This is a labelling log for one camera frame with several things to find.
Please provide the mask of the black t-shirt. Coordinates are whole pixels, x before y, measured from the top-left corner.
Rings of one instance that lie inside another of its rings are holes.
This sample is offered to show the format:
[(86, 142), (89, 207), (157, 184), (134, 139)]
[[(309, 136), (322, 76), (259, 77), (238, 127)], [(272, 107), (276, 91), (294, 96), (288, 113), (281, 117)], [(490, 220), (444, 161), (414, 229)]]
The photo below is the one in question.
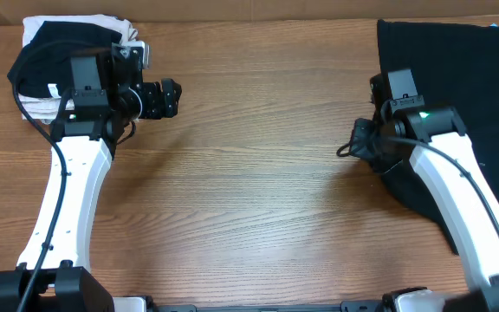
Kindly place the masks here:
[(490, 75), (496, 67), (490, 62), (496, 55), (489, 46), (494, 38), (489, 27), (380, 20), (377, 37), (382, 73), (409, 68), (427, 107), (457, 110), (491, 188), (489, 101), (495, 98), (496, 80)]

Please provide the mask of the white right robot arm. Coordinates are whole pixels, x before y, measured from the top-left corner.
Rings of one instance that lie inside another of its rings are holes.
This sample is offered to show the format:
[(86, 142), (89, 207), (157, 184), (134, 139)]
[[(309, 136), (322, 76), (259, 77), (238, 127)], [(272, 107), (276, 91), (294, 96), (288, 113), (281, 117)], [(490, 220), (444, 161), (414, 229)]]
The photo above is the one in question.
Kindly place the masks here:
[(390, 120), (357, 119), (350, 154), (407, 160), (434, 199), (457, 247), (468, 292), (386, 294), (386, 311), (499, 311), (499, 203), (453, 107), (400, 109)]

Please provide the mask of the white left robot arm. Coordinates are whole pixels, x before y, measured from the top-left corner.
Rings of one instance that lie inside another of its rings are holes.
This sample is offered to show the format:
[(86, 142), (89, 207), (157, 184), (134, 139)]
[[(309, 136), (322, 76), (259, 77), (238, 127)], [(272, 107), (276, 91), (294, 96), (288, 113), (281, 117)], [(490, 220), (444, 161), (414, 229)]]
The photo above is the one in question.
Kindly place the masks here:
[(51, 169), (35, 228), (13, 270), (0, 271), (0, 311), (153, 311), (150, 296), (112, 296), (91, 274), (94, 214), (117, 145), (138, 119), (172, 118), (181, 86), (148, 83), (141, 48), (70, 59), (72, 82), (45, 139)]

